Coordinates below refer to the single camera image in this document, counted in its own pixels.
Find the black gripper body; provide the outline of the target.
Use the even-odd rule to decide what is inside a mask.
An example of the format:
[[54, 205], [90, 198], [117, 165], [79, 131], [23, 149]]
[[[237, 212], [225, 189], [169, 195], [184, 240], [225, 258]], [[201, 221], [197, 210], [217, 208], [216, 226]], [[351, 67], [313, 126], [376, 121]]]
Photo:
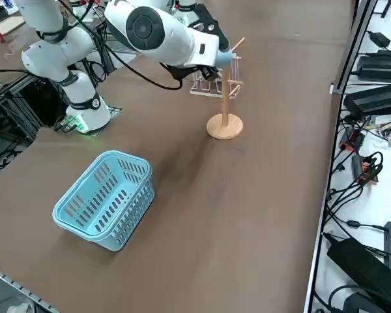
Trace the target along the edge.
[[188, 25], [189, 28], [201, 32], [216, 32], [218, 30], [218, 22], [203, 3], [190, 5], [190, 12], [193, 12], [197, 18]]

